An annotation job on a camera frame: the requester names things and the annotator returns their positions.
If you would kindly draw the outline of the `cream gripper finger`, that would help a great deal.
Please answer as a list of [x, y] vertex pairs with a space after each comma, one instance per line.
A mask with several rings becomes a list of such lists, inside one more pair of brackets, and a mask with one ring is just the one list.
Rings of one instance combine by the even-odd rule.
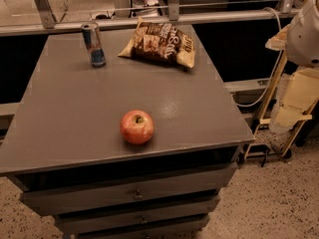
[[319, 98], [319, 71], [305, 68], [296, 71], [290, 78], [283, 104], [305, 112]]
[[282, 28], [276, 35], [265, 43], [265, 47], [273, 51], [283, 51], [286, 46], [288, 29], [289, 25]]

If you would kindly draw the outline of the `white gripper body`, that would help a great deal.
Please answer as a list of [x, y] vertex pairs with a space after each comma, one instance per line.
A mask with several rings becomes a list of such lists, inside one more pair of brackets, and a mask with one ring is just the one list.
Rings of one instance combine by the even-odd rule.
[[287, 59], [299, 66], [319, 67], [318, 0], [307, 0], [287, 30]]

